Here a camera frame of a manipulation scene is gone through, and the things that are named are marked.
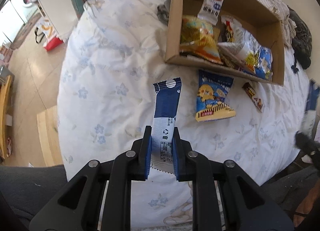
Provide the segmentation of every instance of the washing machine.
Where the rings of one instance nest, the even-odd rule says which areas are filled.
[[[30,0],[11,0],[11,2],[24,23],[26,23],[38,9]]]

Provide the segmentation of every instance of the wooden table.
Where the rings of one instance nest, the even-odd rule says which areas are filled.
[[[6,131],[6,114],[8,111],[8,101],[9,101],[9,93],[10,87],[13,81],[13,76],[9,75],[6,78],[4,84],[2,84],[0,89],[0,156],[5,160],[8,154],[7,148],[7,131]]]

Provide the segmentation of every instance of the blue gripper pad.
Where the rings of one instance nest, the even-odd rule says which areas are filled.
[[[146,154],[146,171],[145,171],[145,177],[148,179],[148,175],[150,173],[150,163],[151,163],[151,150],[152,150],[152,142],[151,142],[151,135],[149,136],[149,143],[148,143],[148,149]]]
[[[176,176],[176,179],[179,179],[179,164],[178,164],[178,153],[177,153],[177,145],[176,140],[172,138],[172,163],[173,163],[173,170]]]

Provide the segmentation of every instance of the open cardboard box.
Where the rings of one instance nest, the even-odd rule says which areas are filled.
[[[204,0],[171,0],[166,63],[192,66],[218,73],[246,78],[252,81],[283,85],[284,82],[284,43],[280,21],[257,0],[224,0],[220,15],[229,14],[241,22],[258,40],[272,51],[272,81],[267,81],[241,71],[211,63],[200,58],[179,55],[182,15],[197,16]]]

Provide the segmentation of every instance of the dark cloth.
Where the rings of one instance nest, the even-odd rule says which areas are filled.
[[[0,166],[0,191],[26,227],[66,183],[63,165],[47,168]]]
[[[299,15],[289,6],[289,18],[292,19],[297,28],[296,36],[292,39],[292,48],[294,49],[295,64],[291,67],[295,73],[299,70],[296,67],[298,61],[303,69],[307,69],[311,65],[311,50],[312,50],[312,36],[306,23],[299,17]]]
[[[170,4],[171,0],[166,0],[164,4],[160,4],[157,7],[157,16],[159,21],[161,21],[164,25],[167,26],[169,24]]]
[[[317,170],[310,166],[273,183],[265,183],[261,188],[282,209],[295,211],[317,180]],[[0,167],[0,191],[26,227],[66,183],[62,165],[48,168]]]
[[[283,210],[295,212],[319,179],[317,173],[316,168],[309,166],[273,183],[265,183],[261,188]]]

